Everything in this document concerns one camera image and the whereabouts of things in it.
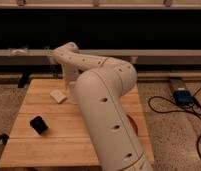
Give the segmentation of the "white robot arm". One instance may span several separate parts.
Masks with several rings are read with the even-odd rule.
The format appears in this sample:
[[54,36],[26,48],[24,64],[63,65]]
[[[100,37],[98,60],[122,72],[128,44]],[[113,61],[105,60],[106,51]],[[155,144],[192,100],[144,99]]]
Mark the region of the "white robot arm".
[[136,84],[134,66],[113,57],[81,54],[69,42],[52,51],[104,171],[153,171],[120,97]]

